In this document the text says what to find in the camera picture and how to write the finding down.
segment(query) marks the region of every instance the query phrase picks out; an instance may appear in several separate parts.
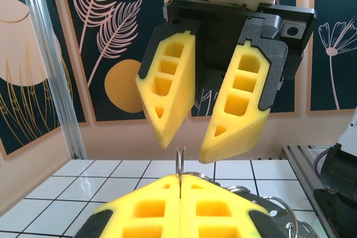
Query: yellow sponge gripper pad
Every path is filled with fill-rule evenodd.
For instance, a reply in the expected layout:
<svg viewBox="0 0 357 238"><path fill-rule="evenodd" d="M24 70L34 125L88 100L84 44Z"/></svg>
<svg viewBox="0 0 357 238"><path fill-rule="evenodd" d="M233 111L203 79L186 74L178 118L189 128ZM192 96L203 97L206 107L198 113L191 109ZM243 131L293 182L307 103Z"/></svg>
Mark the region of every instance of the yellow sponge gripper pad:
<svg viewBox="0 0 357 238"><path fill-rule="evenodd" d="M210 163L254 148L270 109L258 109L270 64L250 41L237 45L202 143ZM195 36L177 33L160 42L144 79L136 78L144 112L167 148L195 102Z"/></svg>
<svg viewBox="0 0 357 238"><path fill-rule="evenodd" d="M191 175L170 175L98 208L112 210L100 238L259 238L261 206Z"/></svg>

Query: orange circle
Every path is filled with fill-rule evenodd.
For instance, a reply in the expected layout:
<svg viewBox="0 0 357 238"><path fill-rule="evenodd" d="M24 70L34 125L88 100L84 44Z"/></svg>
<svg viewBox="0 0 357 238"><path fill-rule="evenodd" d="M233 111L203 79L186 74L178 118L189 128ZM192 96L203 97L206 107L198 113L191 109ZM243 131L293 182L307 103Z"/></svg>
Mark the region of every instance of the orange circle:
<svg viewBox="0 0 357 238"><path fill-rule="evenodd" d="M109 100L127 113L143 110L135 78L140 68L136 60L123 60L115 64L104 80L105 93Z"/></svg>

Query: beige circle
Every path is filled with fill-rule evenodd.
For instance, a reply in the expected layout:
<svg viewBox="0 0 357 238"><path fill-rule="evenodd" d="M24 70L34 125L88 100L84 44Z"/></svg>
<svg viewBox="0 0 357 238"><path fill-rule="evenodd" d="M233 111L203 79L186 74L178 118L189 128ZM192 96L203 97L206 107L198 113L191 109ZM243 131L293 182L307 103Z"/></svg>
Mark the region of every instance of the beige circle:
<svg viewBox="0 0 357 238"><path fill-rule="evenodd" d="M109 100L127 113L139 113L143 110L135 83L139 68L140 62L123 60L109 70L104 80L104 88Z"/></svg>
<svg viewBox="0 0 357 238"><path fill-rule="evenodd" d="M43 82L47 74L25 4L18 0L0 0L0 33L0 77L18 86ZM61 51L59 41L55 40Z"/></svg>

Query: pink flower illustration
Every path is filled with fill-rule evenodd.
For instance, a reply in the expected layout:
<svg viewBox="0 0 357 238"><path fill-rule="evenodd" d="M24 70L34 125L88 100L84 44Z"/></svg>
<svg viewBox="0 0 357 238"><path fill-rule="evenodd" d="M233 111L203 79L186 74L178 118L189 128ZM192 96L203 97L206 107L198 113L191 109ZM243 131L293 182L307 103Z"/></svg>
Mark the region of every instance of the pink flower illustration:
<svg viewBox="0 0 357 238"><path fill-rule="evenodd" d="M337 110L340 110L340 105L336 95L332 58L337 54L357 49L357 28L354 26L354 22L355 19L349 22L337 22L332 32L328 23L319 27L321 42L325 47L326 54L330 57L331 83Z"/></svg>

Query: yellow foam pad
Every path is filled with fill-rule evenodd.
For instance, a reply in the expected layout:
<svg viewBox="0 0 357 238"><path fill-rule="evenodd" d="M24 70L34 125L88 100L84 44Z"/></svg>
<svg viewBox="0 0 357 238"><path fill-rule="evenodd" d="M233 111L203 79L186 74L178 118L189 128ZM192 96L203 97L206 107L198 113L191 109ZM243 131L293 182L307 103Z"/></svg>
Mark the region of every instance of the yellow foam pad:
<svg viewBox="0 0 357 238"><path fill-rule="evenodd" d="M202 143L201 163L227 159L254 148L270 113L270 109L258 109L269 66L250 41L236 47Z"/></svg>
<svg viewBox="0 0 357 238"><path fill-rule="evenodd" d="M195 36L176 33L160 42L149 72L136 84L144 113L167 148L195 102Z"/></svg>
<svg viewBox="0 0 357 238"><path fill-rule="evenodd" d="M260 237L249 211L269 213L238 195L191 175L161 178L98 208L112 210L100 238Z"/></svg>

